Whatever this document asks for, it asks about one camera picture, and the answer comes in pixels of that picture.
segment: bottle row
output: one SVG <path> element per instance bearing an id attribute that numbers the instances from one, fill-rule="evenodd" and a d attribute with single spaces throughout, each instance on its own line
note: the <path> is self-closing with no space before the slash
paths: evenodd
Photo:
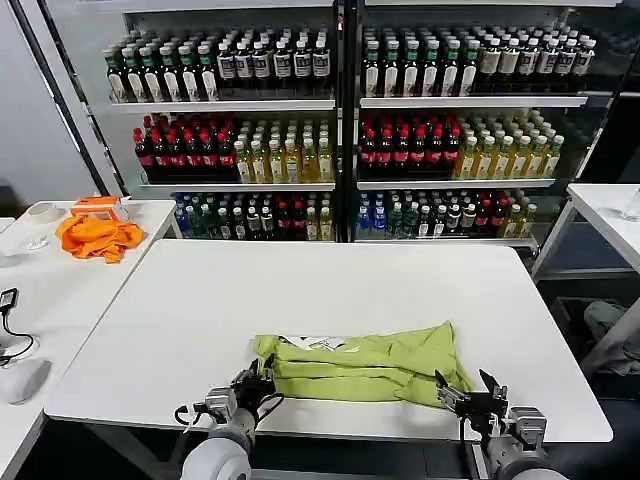
<path id="1" fill-rule="evenodd" d="M 216 240 L 334 239 L 331 194 L 175 193 L 185 238 Z"/>
<path id="2" fill-rule="evenodd" d="M 198 102 L 327 98 L 331 58 L 327 29 L 253 29 L 205 36 L 132 30 L 103 50 L 111 100 Z"/>
<path id="3" fill-rule="evenodd" d="M 357 240 L 527 238 L 537 212 L 521 190 L 360 194 Z"/>
<path id="4" fill-rule="evenodd" d="M 367 97 L 575 92 L 584 88 L 596 41 L 569 26 L 365 28 Z"/>
<path id="5" fill-rule="evenodd" d="M 362 179 L 552 178 L 564 143 L 539 110 L 517 115 L 411 119 L 365 117 L 360 122 Z"/>
<path id="6" fill-rule="evenodd" d="M 151 183 L 334 181 L 326 120 L 243 122 L 208 115 L 144 117 L 133 141 Z"/>

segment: white table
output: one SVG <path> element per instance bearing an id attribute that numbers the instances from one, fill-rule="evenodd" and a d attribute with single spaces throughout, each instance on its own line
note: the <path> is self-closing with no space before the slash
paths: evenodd
<path id="1" fill-rule="evenodd" d="M 580 213 L 629 265 L 640 273 L 640 222 L 625 220 L 621 212 L 640 188 L 640 184 L 574 183 L 567 187 L 570 195 L 544 248 L 536 259 L 531 275 L 538 280 L 557 251 L 577 213 Z M 640 299 L 618 320 L 582 361 L 589 375 L 607 360 L 607 352 L 640 328 Z"/>
<path id="2" fill-rule="evenodd" d="M 477 386 L 483 368 L 508 385 L 512 404 L 538 407 L 548 418 L 548 442 L 611 440 L 522 262 L 496 246 L 158 241 L 45 412 L 183 428 L 173 419 L 176 407 L 201 401 L 212 386 L 228 386 L 255 358 L 256 334 L 388 334 L 446 320 Z M 406 402 L 287 399 L 259 430 L 457 439 L 458 420 Z"/>
<path id="3" fill-rule="evenodd" d="M 60 208 L 74 204 L 55 203 Z M 9 314 L 9 325 L 17 332 L 33 334 L 39 344 L 33 357 L 51 362 L 47 380 L 34 397 L 22 405 L 0 402 L 2 480 L 15 476 L 37 440 L 43 426 L 45 400 L 91 330 L 153 241 L 164 236 L 175 223 L 173 201 L 137 201 L 130 205 L 133 221 L 146 236 L 138 247 L 124 253 L 119 264 L 107 265 L 102 258 L 79 260 L 62 250 L 55 230 L 63 217 L 41 225 L 25 214 L 0 235 L 0 251 L 9 255 L 0 266 L 0 291 L 12 287 L 19 290 L 18 304 Z M 27 252 L 27 241 L 45 234 L 49 245 Z M 0 335 L 1 343 L 10 344 L 6 334 Z"/>

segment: white shelf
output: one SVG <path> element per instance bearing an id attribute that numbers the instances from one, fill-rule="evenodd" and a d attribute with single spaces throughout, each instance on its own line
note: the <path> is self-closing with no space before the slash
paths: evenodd
<path id="1" fill-rule="evenodd" d="M 584 96 L 390 97 L 361 98 L 362 108 L 517 108 L 580 107 Z"/>
<path id="2" fill-rule="evenodd" d="M 328 100 L 234 100 L 220 102 L 162 102 L 162 103 L 114 103 L 108 110 L 114 113 L 161 112 L 290 112 L 329 111 L 336 105 Z"/>
<path id="3" fill-rule="evenodd" d="M 358 190 L 433 190 L 440 188 L 543 188 L 553 185 L 553 178 L 514 180 L 387 180 L 358 182 Z"/>
<path id="4" fill-rule="evenodd" d="M 249 8 L 331 7 L 333 0 L 85 0 L 75 4 L 79 13 L 136 13 L 183 10 L 235 10 Z"/>
<path id="5" fill-rule="evenodd" d="M 368 7 L 398 5 L 499 5 L 499 6 L 558 6 L 558 7 L 615 7 L 621 0 L 365 0 Z"/>

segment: display refrigerator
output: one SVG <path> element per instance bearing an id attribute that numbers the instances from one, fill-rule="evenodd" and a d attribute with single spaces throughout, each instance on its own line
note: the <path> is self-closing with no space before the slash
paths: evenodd
<path id="1" fill-rule="evenodd" d="M 196 238 L 535 255 L 637 46 L 615 0 L 20 3 L 125 193 Z"/>

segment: orange cloth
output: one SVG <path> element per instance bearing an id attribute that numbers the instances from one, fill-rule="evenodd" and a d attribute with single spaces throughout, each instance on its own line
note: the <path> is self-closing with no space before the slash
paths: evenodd
<path id="1" fill-rule="evenodd" d="M 144 232 L 135 223 L 75 216 L 62 222 L 56 235 L 76 258 L 102 256 L 107 263 L 118 263 L 125 249 L 140 244 Z"/>

